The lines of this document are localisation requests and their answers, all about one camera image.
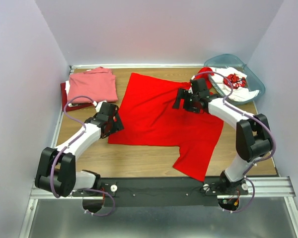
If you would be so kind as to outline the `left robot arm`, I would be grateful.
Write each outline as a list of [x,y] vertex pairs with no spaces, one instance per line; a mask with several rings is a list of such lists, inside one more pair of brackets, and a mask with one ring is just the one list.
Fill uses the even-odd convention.
[[95,103],[96,114],[84,122],[70,139],[55,148],[43,149],[35,177],[35,186],[51,192],[56,198],[67,197],[74,190],[94,196],[100,191],[98,173],[76,171],[76,162],[91,145],[124,129],[119,107],[108,102]]

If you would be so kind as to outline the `bright red t-shirt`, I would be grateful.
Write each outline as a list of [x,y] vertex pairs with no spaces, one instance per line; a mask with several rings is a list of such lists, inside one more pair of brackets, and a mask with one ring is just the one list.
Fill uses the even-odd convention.
[[124,129],[109,136],[110,144],[177,146],[173,167],[199,181],[207,169],[224,122],[208,113],[174,109],[178,89],[190,82],[173,82],[132,73],[119,107]]

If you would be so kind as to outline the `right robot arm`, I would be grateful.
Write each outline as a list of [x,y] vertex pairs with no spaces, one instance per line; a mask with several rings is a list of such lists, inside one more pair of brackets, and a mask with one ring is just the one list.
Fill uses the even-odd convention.
[[248,171],[258,162],[267,160],[276,151],[276,142],[263,114],[250,114],[230,104],[226,97],[211,94],[205,79],[191,80],[190,89],[179,88],[173,104],[188,112],[206,112],[229,124],[236,132],[236,157],[222,171],[215,189],[224,194],[232,193],[243,182]]

